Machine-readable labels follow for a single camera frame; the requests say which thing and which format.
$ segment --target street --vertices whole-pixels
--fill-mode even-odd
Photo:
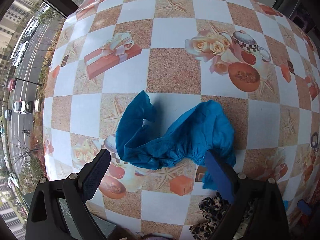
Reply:
[[[38,82],[44,56],[57,31],[55,21],[50,24],[40,24],[28,44],[25,56],[17,67],[15,76],[31,82]],[[21,171],[22,159],[18,158],[24,152],[24,147],[29,147],[29,137],[22,130],[33,129],[33,114],[18,114],[13,111],[15,101],[35,101],[36,84],[17,80],[16,87],[11,92],[9,108],[12,109],[12,119],[8,122],[9,152],[12,166],[16,174]]]

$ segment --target silver bolt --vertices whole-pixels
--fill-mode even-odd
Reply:
[[[47,178],[46,177],[42,177],[41,179],[39,179],[39,182],[42,184],[42,183],[45,183],[47,181]]]
[[[247,176],[244,173],[242,173],[242,172],[238,173],[238,178],[239,179],[245,179],[246,177]]]
[[[76,179],[78,177],[78,173],[71,173],[70,175],[69,175],[69,178],[70,179]]]
[[[276,183],[275,179],[273,179],[273,178],[269,178],[268,181],[269,181],[269,183],[271,183],[271,184],[275,184],[275,183]]]

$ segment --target red car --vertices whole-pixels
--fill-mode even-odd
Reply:
[[[13,91],[14,88],[16,87],[16,82],[17,82],[16,79],[13,79],[13,78],[10,79],[9,82],[8,82],[7,89],[8,89],[9,91]]]

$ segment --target table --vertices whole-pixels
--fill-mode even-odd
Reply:
[[[48,177],[64,179],[107,148],[111,165],[89,210],[136,235],[193,239],[197,205],[214,194],[202,189],[205,168],[188,159],[137,168],[120,160],[114,134],[142,90],[159,113],[155,136],[213,99],[235,130],[235,171],[274,178],[293,225],[320,178],[319,69],[311,39],[256,0],[86,0],[65,21],[49,72]]]

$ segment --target blue cloth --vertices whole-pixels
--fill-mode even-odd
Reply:
[[[156,109],[149,96],[142,91],[128,105],[116,131],[116,148],[119,157],[132,165],[157,170],[173,167],[183,158],[204,166],[204,154],[215,149],[220,157],[234,166],[233,128],[215,101],[199,103],[181,115],[160,138],[151,139],[144,119],[154,122]],[[204,188],[216,189],[208,173]]]

